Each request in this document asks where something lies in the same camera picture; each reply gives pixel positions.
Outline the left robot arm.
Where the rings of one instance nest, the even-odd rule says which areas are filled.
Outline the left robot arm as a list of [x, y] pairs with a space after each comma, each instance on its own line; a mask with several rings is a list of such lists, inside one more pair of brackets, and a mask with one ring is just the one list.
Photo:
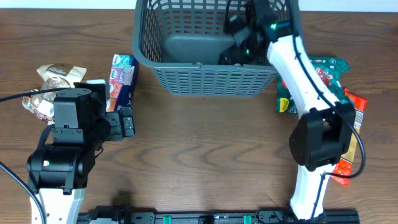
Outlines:
[[106, 110], [109, 83], [89, 80], [59, 90], [55, 121], [27, 160], [32, 223], [77, 223], [88, 175], [107, 141], [136, 133], [132, 109]]

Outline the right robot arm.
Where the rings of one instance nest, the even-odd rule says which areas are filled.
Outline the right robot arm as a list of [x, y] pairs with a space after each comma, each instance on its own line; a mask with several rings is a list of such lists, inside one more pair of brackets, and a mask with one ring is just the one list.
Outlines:
[[323, 198], [328, 179], [349, 148], [355, 111], [326, 86], [307, 55], [300, 31], [297, 1], [287, 1], [288, 17], [277, 18], [269, 1], [248, 1], [244, 16], [232, 16], [226, 4], [223, 31], [235, 44], [220, 54], [220, 63], [252, 62], [261, 57], [282, 77], [296, 104], [298, 123], [289, 147], [298, 165], [289, 202], [296, 222], [324, 220]]

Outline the green Nescafe coffee bag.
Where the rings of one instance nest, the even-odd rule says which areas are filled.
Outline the green Nescafe coffee bag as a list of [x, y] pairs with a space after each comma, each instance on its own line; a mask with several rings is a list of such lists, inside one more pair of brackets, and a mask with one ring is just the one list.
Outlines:
[[[309, 59], [317, 71], [319, 77], [328, 87], [328, 89], [340, 100], [342, 104], [350, 103], [351, 100], [343, 93], [343, 86], [340, 83], [340, 77], [347, 72], [349, 64], [339, 57], [316, 57], [309, 56]], [[289, 93], [285, 82], [280, 75], [277, 76], [277, 98], [276, 112], [297, 114], [298, 110]]]

